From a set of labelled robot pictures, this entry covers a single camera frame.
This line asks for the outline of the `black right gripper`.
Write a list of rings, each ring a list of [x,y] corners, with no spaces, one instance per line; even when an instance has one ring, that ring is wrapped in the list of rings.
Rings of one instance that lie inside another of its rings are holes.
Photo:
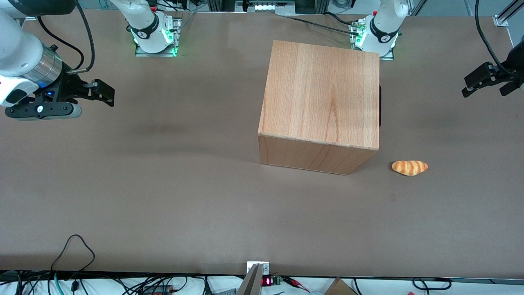
[[[78,75],[61,75],[54,83],[41,90],[41,99],[45,102],[68,103],[79,103],[79,99],[101,101],[112,108],[115,104],[115,90],[101,79],[87,83]]]

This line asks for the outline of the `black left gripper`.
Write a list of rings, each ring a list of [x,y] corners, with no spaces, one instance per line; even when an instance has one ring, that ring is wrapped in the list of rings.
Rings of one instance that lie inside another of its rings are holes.
[[[523,88],[523,40],[510,50],[505,61],[500,62],[496,58],[494,58],[494,61],[496,61],[496,66],[491,62],[484,62],[464,78],[465,88],[462,89],[464,98],[469,97],[479,89],[502,82],[506,84],[500,88],[501,96],[509,95],[511,92]]]

